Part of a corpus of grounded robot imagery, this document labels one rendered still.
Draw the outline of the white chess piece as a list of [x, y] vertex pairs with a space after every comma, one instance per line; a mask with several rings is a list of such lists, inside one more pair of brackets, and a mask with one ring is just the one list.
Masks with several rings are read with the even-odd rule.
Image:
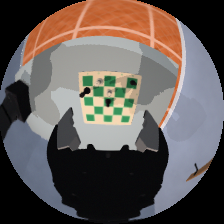
[[94, 83], [95, 86], [100, 86], [103, 84], [103, 80], [101, 78], [96, 79], [96, 82]]
[[[108, 93], [107, 93], [107, 92], [108, 92]], [[106, 94], [107, 94], [107, 97], [111, 97], [112, 90], [111, 90], [111, 89], [108, 89], [108, 90], [106, 91]]]

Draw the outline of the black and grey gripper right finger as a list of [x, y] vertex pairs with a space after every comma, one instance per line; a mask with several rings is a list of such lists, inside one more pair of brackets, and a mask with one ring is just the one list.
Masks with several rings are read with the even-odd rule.
[[135, 146], [138, 151], [147, 154], [155, 162], [158, 169], [158, 184], [162, 184], [169, 158], [168, 145], [161, 128], [148, 110], [145, 110], [143, 117], [143, 129], [136, 139]]

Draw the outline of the green and cream chessboard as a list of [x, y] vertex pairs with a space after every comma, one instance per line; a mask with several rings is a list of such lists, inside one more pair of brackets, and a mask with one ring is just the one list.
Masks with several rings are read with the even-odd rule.
[[[103, 84], [95, 86], [96, 79], [101, 78]], [[79, 90], [89, 87], [90, 93], [81, 99], [84, 123], [108, 124], [108, 125], [131, 125], [134, 116], [140, 85], [140, 75], [110, 72], [90, 71], [79, 72]], [[131, 85], [134, 80], [137, 85]], [[112, 90], [111, 97], [107, 97], [106, 91]], [[107, 108], [105, 100], [110, 99]]]

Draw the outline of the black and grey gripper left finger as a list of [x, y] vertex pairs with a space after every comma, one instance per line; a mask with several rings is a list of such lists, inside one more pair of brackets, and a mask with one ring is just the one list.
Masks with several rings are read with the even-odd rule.
[[76, 128], [73, 127], [73, 115], [73, 110], [70, 107], [55, 125], [48, 141], [47, 160], [54, 183], [58, 183], [57, 170], [62, 158], [68, 153], [78, 150], [81, 144]]

